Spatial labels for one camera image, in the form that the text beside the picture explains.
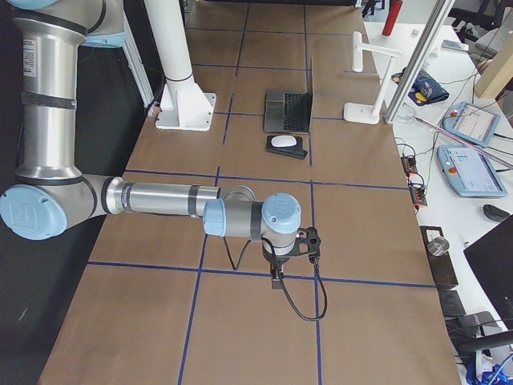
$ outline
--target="laptop keyboard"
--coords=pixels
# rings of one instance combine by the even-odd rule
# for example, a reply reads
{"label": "laptop keyboard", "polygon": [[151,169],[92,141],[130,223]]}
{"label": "laptop keyboard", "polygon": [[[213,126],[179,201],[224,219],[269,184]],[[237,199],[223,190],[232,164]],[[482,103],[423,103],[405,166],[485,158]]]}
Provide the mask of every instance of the laptop keyboard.
{"label": "laptop keyboard", "polygon": [[309,131],[309,97],[306,94],[286,92],[283,129],[287,132]]}

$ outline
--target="warning label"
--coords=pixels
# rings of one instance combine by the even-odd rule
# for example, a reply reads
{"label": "warning label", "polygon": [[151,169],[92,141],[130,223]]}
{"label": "warning label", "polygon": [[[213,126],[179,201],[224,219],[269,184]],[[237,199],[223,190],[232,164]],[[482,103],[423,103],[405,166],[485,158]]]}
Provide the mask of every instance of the warning label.
{"label": "warning label", "polygon": [[35,78],[37,68],[36,42],[28,38],[23,40],[23,76]]}

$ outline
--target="white desk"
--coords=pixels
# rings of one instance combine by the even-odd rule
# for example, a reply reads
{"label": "white desk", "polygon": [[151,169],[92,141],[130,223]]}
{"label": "white desk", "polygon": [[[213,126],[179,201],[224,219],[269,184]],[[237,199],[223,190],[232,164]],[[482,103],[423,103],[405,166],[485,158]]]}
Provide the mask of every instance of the white desk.
{"label": "white desk", "polygon": [[[403,56],[396,62],[396,72],[400,72],[410,60],[410,56],[424,28],[423,25],[419,24],[396,24],[393,34],[390,37],[386,37],[382,35],[383,23],[366,22],[365,25],[370,43],[402,51]],[[419,34],[413,36],[413,30],[418,30]],[[450,26],[442,28],[434,46],[439,47],[443,39],[457,40],[456,34]],[[374,54],[374,62],[378,74],[382,77],[385,73],[388,58],[380,54]],[[440,83],[465,79],[475,73],[474,64],[468,55],[462,52],[439,49],[438,54],[430,55],[427,62],[429,65],[426,70]],[[392,83],[389,85],[385,97],[388,105],[397,86],[392,80],[388,79],[386,81]],[[461,95],[456,99],[464,84],[465,82],[443,85],[450,93],[449,99],[443,102],[424,107],[414,106],[414,103],[408,98],[406,98],[406,102],[414,108],[417,116],[431,123],[438,124],[451,105],[463,100],[472,101],[472,79],[465,84]],[[494,100],[475,97],[474,103],[482,107],[494,103]],[[497,133],[513,136],[513,130],[499,107],[494,103],[487,107],[487,109],[497,112],[503,117],[499,123]],[[409,145],[415,148],[416,152],[424,152],[432,146],[434,131],[418,123],[407,124],[396,120],[394,122],[394,134],[397,137],[403,138]],[[438,138],[437,147],[441,144],[455,144],[455,142],[441,134]],[[497,137],[492,139],[490,146],[513,152],[513,142],[501,140]],[[506,156],[493,150],[488,151],[510,163],[513,161],[512,156]],[[410,154],[408,148],[405,148],[405,154]],[[418,156],[418,171],[426,181],[429,174],[429,164],[430,153]],[[495,162],[492,162],[492,164],[497,169],[504,168]],[[440,226],[445,238],[450,242],[450,257],[459,282],[456,290],[462,299],[466,312],[473,314],[488,310],[495,318],[499,316],[472,273],[463,250],[497,225],[497,223],[488,220],[483,215],[483,205],[490,203],[509,213],[513,213],[513,172],[503,172],[499,176],[509,192],[507,197],[499,199],[461,198],[450,188],[435,154],[431,165],[430,181],[426,196],[428,207],[420,209],[417,215],[420,225]]]}

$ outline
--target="open laptop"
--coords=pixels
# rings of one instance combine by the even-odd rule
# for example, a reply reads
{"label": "open laptop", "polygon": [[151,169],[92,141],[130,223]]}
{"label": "open laptop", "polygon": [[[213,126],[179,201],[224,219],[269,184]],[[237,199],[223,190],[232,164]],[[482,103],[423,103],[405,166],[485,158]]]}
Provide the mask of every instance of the open laptop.
{"label": "open laptop", "polygon": [[265,95],[265,132],[308,134],[313,105],[312,63],[308,72],[308,92],[268,91]]}

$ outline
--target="red cylinder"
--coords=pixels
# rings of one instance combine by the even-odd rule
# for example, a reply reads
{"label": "red cylinder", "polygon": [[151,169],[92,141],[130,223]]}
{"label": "red cylinder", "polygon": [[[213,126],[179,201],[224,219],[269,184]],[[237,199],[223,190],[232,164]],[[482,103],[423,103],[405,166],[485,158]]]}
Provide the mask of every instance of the red cylinder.
{"label": "red cylinder", "polygon": [[384,36],[390,36],[395,25],[395,21],[398,19],[399,11],[401,10],[402,0],[392,0],[390,2],[390,9],[388,11],[388,17],[386,18],[385,26],[383,27],[382,34]]}

